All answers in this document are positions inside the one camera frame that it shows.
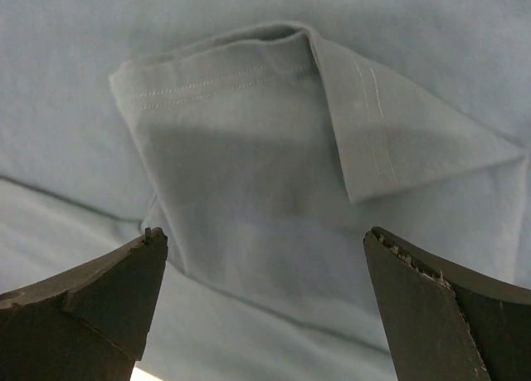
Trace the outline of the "blue garment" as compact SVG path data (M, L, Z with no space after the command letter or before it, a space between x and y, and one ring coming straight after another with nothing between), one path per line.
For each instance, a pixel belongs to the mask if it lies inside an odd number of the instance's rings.
M530 284L530 0L1 0L1 288L161 227L142 370L393 380L371 227Z

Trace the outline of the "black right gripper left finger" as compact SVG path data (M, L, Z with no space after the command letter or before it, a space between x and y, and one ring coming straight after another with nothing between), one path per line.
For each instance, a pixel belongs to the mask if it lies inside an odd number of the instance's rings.
M168 258L159 227L1 295L3 380L128 380L143 357Z

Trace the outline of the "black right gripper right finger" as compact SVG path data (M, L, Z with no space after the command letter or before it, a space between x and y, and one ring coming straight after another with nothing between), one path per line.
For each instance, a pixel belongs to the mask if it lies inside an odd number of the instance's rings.
M530 379L530 291L380 228L363 248L400 380Z

